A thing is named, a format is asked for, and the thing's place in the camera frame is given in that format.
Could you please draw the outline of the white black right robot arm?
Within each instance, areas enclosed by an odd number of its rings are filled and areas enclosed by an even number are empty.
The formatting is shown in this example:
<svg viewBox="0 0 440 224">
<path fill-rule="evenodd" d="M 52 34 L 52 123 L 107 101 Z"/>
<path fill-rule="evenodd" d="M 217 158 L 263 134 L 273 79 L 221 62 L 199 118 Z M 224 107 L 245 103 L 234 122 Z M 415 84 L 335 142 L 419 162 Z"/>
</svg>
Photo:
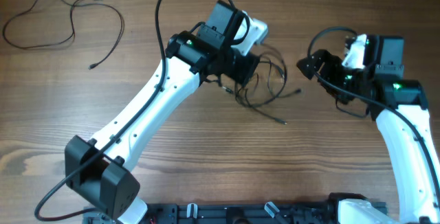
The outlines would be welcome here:
<svg viewBox="0 0 440 224">
<path fill-rule="evenodd" d="M 403 77 L 404 39 L 362 34 L 346 39 L 344 58 L 325 49 L 296 64 L 317 78 L 335 104 L 358 99 L 388 149 L 402 223 L 439 222 L 439 158 L 430 132 L 428 100 L 417 80 Z"/>
</svg>

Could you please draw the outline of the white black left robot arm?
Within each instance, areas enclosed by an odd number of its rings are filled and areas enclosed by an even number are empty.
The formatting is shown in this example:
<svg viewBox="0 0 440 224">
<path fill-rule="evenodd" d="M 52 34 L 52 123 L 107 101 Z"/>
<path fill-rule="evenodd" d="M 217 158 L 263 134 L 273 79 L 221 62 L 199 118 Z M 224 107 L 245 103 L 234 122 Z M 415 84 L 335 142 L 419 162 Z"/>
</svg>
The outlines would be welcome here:
<svg viewBox="0 0 440 224">
<path fill-rule="evenodd" d="M 110 220 L 140 223 L 148 207 L 138 197 L 140 183 L 131 171 L 152 136 L 208 76 L 226 75 L 246 85 L 259 63 L 250 50 L 268 32 L 266 23 L 218 1 L 205 23 L 173 35 L 165 61 L 123 111 L 89 140 L 74 136 L 68 142 L 67 175 L 100 151 L 103 154 L 69 179 L 67 186 Z"/>
</svg>

